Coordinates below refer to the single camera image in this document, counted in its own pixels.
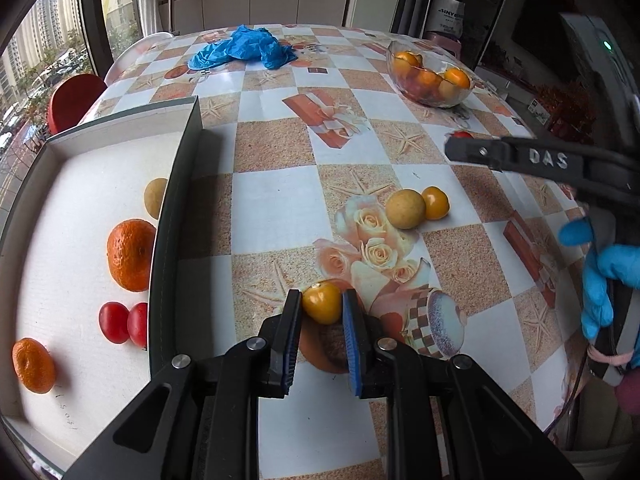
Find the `blue gloved hand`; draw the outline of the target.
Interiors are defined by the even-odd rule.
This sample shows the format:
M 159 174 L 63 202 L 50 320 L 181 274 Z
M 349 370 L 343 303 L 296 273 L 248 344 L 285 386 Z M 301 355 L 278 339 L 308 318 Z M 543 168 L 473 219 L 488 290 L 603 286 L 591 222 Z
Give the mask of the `blue gloved hand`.
M 589 340 L 614 320 L 608 280 L 639 288 L 639 248 L 614 244 L 597 252 L 590 248 L 582 270 L 582 332 Z

